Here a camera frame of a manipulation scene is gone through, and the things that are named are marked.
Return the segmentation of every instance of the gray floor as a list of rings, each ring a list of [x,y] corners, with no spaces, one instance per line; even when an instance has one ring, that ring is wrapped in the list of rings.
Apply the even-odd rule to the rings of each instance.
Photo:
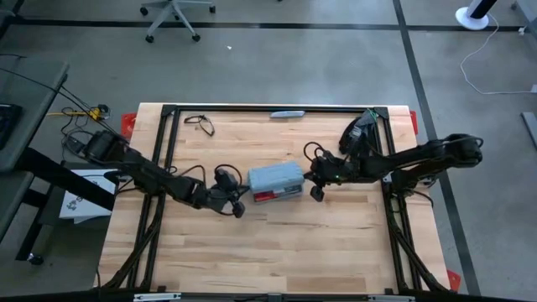
[[[21,14],[43,19],[142,20],[140,2],[27,0]],[[391,0],[215,2],[216,15],[192,8],[187,17],[200,22],[397,24]],[[407,24],[455,25],[455,10],[468,1],[401,2]],[[499,1],[494,16],[501,25],[524,24],[509,4]],[[108,104],[114,128],[119,128],[120,115],[136,112],[140,102],[404,104],[420,115],[399,31],[198,32],[201,42],[193,44],[184,29],[159,29],[155,43],[147,44],[145,29],[14,25],[0,40],[0,53],[68,61],[66,86],[86,102]],[[410,38],[439,137],[471,133],[485,139],[479,166],[449,173],[482,294],[534,299],[537,244],[532,234],[537,227],[537,194],[532,185],[537,179],[537,151],[519,113],[537,111],[537,96],[482,96],[464,81],[459,64],[487,34],[411,32]],[[498,33],[467,63],[467,72],[485,91],[528,90],[537,83],[536,51],[528,35]],[[68,105],[59,97],[51,111]],[[64,122],[61,117],[47,117],[33,146],[60,160],[59,129]],[[419,122],[419,140],[424,142],[425,128]],[[461,273],[438,185],[433,196],[446,264]],[[0,293],[88,288],[105,231],[47,230],[38,244],[45,265],[14,263],[12,256],[32,215],[31,209],[22,208],[9,239],[0,245],[0,269],[9,272],[0,277]]]

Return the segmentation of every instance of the black floor stripe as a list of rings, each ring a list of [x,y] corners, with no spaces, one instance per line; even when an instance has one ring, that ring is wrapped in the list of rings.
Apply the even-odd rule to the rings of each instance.
[[[521,27],[523,26],[522,25],[521,26],[500,26],[500,28],[498,29],[498,32],[518,32]],[[473,32],[473,33],[478,33],[480,31],[492,32],[496,30],[496,26],[487,26],[486,28],[482,30],[473,31],[473,30],[465,29],[459,25],[407,25],[406,28],[409,31],[433,31],[433,32],[462,31],[462,32]]]
[[[12,12],[14,14],[18,14],[18,11],[20,11],[20,8],[23,6],[23,4],[24,4],[24,0],[18,0],[13,6]],[[12,21],[13,21],[13,17],[5,17],[3,19],[2,25],[0,25],[0,40],[8,31],[9,25],[12,24]]]
[[[52,20],[16,18],[14,24],[39,26],[75,26],[95,28],[148,28],[151,21],[91,21],[91,20]],[[351,29],[351,30],[399,30],[397,24],[359,24],[359,23],[244,23],[244,22],[191,22],[195,29]],[[181,22],[164,22],[160,28],[184,28]],[[519,26],[501,26],[499,31],[518,32]],[[467,31],[456,25],[409,25],[410,31],[451,32]],[[488,26],[482,31],[493,31],[494,26]]]
[[[403,39],[404,52],[406,53],[407,61],[409,62],[410,74],[412,81],[414,82],[414,88],[416,96],[418,97],[418,103],[420,104],[421,116],[425,124],[425,131],[427,138],[438,139],[435,130],[435,124],[433,123],[433,117],[430,113],[429,103],[425,95],[425,89],[421,80],[420,71],[418,70],[418,64],[410,41],[409,29],[407,28],[406,21],[404,19],[403,8],[401,7],[400,0],[393,0],[395,13],[399,21],[401,29],[401,37]],[[467,283],[467,289],[469,294],[481,295],[479,284],[477,282],[476,272],[473,267],[472,258],[470,256],[470,250],[464,231],[462,229],[461,218],[459,217],[459,211],[456,207],[455,196],[451,188],[451,182],[446,172],[439,174],[439,182],[442,189],[442,195],[446,203],[447,215],[451,224],[451,230],[453,231],[453,237],[455,238],[456,249],[461,260],[462,274]]]

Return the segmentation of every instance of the wooden table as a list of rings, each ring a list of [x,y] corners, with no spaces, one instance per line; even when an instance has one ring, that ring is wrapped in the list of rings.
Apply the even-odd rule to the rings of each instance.
[[[162,105],[142,103],[138,109],[131,146],[149,159]],[[414,147],[409,109],[391,106],[388,110],[397,151]],[[244,177],[249,168],[286,160],[296,160],[307,171],[310,162],[302,153],[304,145],[313,140],[337,153],[339,137],[355,117],[306,113],[300,119],[270,120],[266,112],[203,112],[216,129],[210,138],[199,126],[183,123],[185,117],[198,113],[181,112],[173,165],[181,171],[203,164],[208,185],[214,183],[213,168],[224,163],[235,165]],[[383,150],[386,153],[384,139]],[[199,171],[190,175],[201,178]],[[328,186],[324,202],[309,196],[311,186],[305,183],[300,198],[263,205],[254,205],[251,194],[246,194],[241,219],[194,210],[168,198],[152,287],[165,285],[168,291],[183,293],[303,294],[382,294],[386,288],[396,289],[379,182]],[[99,265],[103,283],[133,250],[142,201],[143,195],[136,191],[116,200]],[[416,252],[448,287],[430,203],[418,195],[407,198],[407,203]],[[411,284],[408,260],[402,255],[405,278]],[[144,268],[143,256],[138,281]]]

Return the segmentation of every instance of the red clip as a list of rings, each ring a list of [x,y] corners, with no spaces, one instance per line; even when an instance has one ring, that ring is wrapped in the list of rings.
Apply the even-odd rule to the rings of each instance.
[[[126,113],[121,116],[121,135],[126,139],[133,136],[134,123],[136,122],[136,113]]]
[[[414,133],[418,135],[418,120],[416,119],[416,112],[410,110],[410,118],[412,119],[412,126],[414,126]]]
[[[447,269],[447,278],[450,280],[451,290],[459,291],[459,288],[461,287],[461,275],[453,273],[451,270]]]

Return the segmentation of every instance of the eyeglasses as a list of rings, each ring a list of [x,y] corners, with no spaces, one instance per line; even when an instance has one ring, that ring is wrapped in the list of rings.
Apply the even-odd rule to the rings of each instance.
[[[201,130],[207,133],[207,135],[213,136],[215,134],[215,127],[211,120],[203,114],[187,117],[185,118],[185,123],[197,123],[200,125]]]

